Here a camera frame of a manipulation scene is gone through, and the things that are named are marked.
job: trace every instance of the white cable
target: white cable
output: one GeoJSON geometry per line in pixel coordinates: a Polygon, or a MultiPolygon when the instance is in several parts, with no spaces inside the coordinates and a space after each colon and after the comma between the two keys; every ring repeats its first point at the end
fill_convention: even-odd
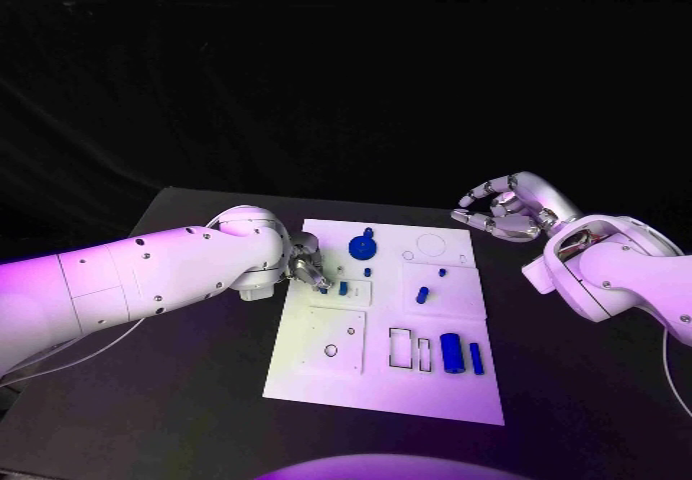
{"type": "Polygon", "coordinates": [[[687,415],[692,417],[692,412],[688,411],[688,407],[681,401],[680,394],[677,393],[677,389],[673,385],[673,379],[670,378],[670,372],[667,371],[667,329],[662,329],[662,369],[665,370],[667,384],[670,385],[670,390],[673,391],[674,398],[680,402],[681,408],[687,412],[687,415]]]}
{"type": "Polygon", "coordinates": [[[0,383],[0,388],[5,387],[7,385],[11,385],[15,382],[19,382],[21,380],[28,380],[32,377],[38,377],[40,375],[44,375],[45,373],[53,373],[57,370],[61,370],[63,368],[73,367],[77,363],[81,363],[89,358],[93,358],[99,353],[105,352],[105,350],[107,350],[125,338],[125,336],[129,334],[129,332],[139,326],[142,321],[143,321],[143,318],[141,318],[136,321],[136,323],[133,324],[132,328],[129,328],[129,330],[100,350],[94,351],[90,355],[80,358],[74,362],[67,363],[66,365],[61,365],[61,367],[53,368],[50,370],[45,370],[44,372],[34,373],[32,375],[27,375],[25,377],[18,377],[14,380],[9,380],[8,382],[0,383]]]}
{"type": "Polygon", "coordinates": [[[57,352],[61,352],[67,347],[70,347],[83,337],[86,337],[86,335],[63,343],[57,348],[45,352],[40,357],[27,359],[21,363],[17,363],[17,365],[12,368],[9,368],[9,370],[7,370],[5,375],[8,375],[11,372],[15,372],[17,370],[21,370],[28,365],[32,365],[35,362],[40,362],[47,357],[51,357],[57,352]]]}

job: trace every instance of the white board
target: white board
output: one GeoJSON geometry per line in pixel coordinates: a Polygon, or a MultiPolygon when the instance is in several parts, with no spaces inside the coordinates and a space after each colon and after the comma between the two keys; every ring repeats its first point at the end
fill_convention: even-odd
{"type": "MultiPolygon", "coordinates": [[[[319,240],[334,286],[324,295],[291,282],[263,397],[504,425],[468,232],[325,220],[305,220],[302,230],[319,240]],[[348,242],[367,227],[377,251],[360,261],[348,254],[348,242]],[[429,293],[420,304],[422,286],[429,293]],[[412,368],[389,364],[389,329],[410,331],[412,368]],[[443,372],[443,333],[461,338],[459,374],[443,372]],[[479,347],[482,375],[472,371],[469,343],[479,347]]],[[[394,332],[400,346],[402,331],[394,332]]]]}

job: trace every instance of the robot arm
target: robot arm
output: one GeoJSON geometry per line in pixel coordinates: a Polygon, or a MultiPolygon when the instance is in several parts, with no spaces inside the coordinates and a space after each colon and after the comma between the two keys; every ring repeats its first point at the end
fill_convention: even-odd
{"type": "Polygon", "coordinates": [[[175,228],[0,266],[0,377],[53,345],[227,288],[250,301],[270,297],[283,278],[331,287],[311,234],[291,241],[256,207],[234,207],[217,220],[218,230],[175,228]]]}
{"type": "Polygon", "coordinates": [[[536,290],[556,290],[573,311],[599,322],[637,307],[692,346],[692,257],[629,217],[582,216],[554,187],[528,172],[491,180],[459,201],[451,217],[495,237],[524,242],[549,237],[521,272],[536,290]],[[491,216],[469,212],[492,193],[491,216]]]}

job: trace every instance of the black table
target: black table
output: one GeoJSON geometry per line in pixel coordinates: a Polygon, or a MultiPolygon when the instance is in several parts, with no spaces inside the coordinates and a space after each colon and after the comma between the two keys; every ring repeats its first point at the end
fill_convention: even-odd
{"type": "MultiPolygon", "coordinates": [[[[448,211],[164,189],[132,235],[203,225],[226,208],[304,218],[462,228],[448,211]]],[[[688,478],[692,419],[660,362],[661,328],[638,311],[592,324],[521,264],[540,244],[471,230],[505,426],[263,399],[286,282],[143,321],[96,358],[31,381],[0,423],[0,469],[64,479],[252,478],[311,459],[400,453],[492,466],[534,479],[688,478]]],[[[103,330],[50,366],[103,346],[103,330]]],[[[670,340],[688,397],[692,352],[670,340]]]]}

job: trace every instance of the blue round piece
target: blue round piece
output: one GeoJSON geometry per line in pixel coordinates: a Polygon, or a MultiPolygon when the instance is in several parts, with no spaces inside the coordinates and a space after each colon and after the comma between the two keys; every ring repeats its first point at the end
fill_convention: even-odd
{"type": "Polygon", "coordinates": [[[371,228],[364,229],[363,235],[348,242],[348,253],[355,260],[368,260],[377,252],[377,244],[371,239],[371,228]]]}
{"type": "Polygon", "coordinates": [[[462,373],[464,357],[461,355],[461,339],[455,333],[439,335],[439,343],[442,345],[442,363],[446,373],[462,373]]]}
{"type": "Polygon", "coordinates": [[[420,290],[417,291],[417,296],[415,297],[415,301],[420,305],[425,303],[425,300],[427,298],[427,293],[429,293],[429,288],[427,287],[420,287],[420,290]]]}

